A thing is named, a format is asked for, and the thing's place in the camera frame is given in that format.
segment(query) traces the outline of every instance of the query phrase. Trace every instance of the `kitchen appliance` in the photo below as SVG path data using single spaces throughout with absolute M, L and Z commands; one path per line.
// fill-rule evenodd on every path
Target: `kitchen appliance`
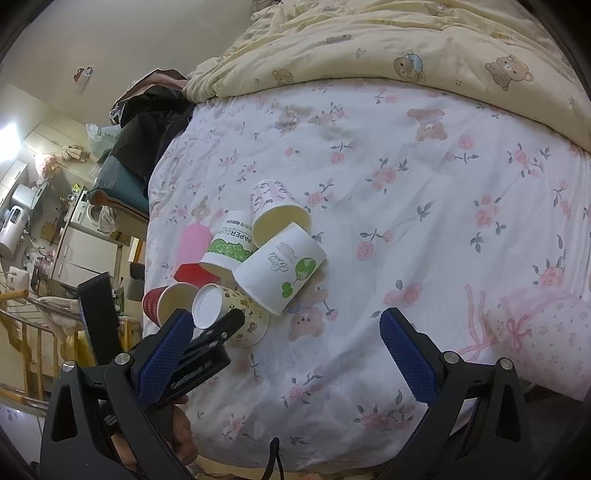
M 83 189 L 79 195 L 70 220 L 70 227 L 112 241 L 109 233 L 99 232 L 99 215 L 102 207 L 100 205 L 91 205 L 87 194 L 88 191 Z
M 4 221 L 0 230 L 0 256 L 3 258 L 14 257 L 18 241 L 27 224 L 27 212 L 18 205 L 10 209 L 10 214 Z
M 33 200 L 35 199 L 35 190 L 20 183 L 12 194 L 12 204 L 18 205 L 23 210 L 31 212 Z

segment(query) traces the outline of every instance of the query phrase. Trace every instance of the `blue gripper pad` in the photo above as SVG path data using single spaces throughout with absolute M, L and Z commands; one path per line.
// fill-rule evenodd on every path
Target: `blue gripper pad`
M 431 406 L 438 392 L 437 374 L 389 310 L 385 310 L 380 317 L 379 334 L 413 392 L 414 398 Z
M 139 373 L 136 396 L 142 408 L 147 408 L 160 399 L 193 338 L 193 315 L 186 310 L 176 310 L 167 323 L 173 321 L 176 315 L 180 317 L 154 349 L 154 353 Z

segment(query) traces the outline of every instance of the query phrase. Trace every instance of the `green printed paper cup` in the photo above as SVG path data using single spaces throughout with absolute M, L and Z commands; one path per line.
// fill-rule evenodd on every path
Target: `green printed paper cup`
M 326 258 L 320 245 L 290 223 L 234 270 L 234 279 L 255 302 L 280 315 Z
M 249 212 L 231 210 L 213 237 L 199 265 L 224 280 L 233 280 L 232 271 L 256 250 L 252 242 Z

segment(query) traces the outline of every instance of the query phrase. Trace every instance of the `teal cushion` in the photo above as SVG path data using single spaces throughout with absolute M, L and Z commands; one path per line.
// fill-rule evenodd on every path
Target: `teal cushion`
M 107 197 L 116 200 L 118 203 L 149 215 L 150 207 L 148 199 L 144 197 L 144 182 L 125 168 L 119 160 L 110 155 L 103 164 L 99 177 L 92 189 L 88 192 L 92 202 L 93 195 L 104 192 Z

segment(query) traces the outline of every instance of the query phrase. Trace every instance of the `screw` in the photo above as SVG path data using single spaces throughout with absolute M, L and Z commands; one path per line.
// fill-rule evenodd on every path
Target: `screw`
M 460 357 L 458 356 L 457 353 L 455 352 L 445 352 L 443 354 L 443 359 L 448 363 L 448 364 L 456 364 L 460 361 Z
M 505 370 L 511 370 L 513 368 L 513 362 L 508 358 L 501 358 L 501 367 Z
M 125 365 L 130 359 L 131 356 L 128 353 L 120 353 L 115 357 L 115 363 L 117 365 Z
M 68 360 L 67 362 L 64 362 L 64 364 L 61 366 L 61 369 L 64 372 L 70 372 L 71 370 L 74 370 L 75 366 L 76 363 L 74 362 L 74 360 Z

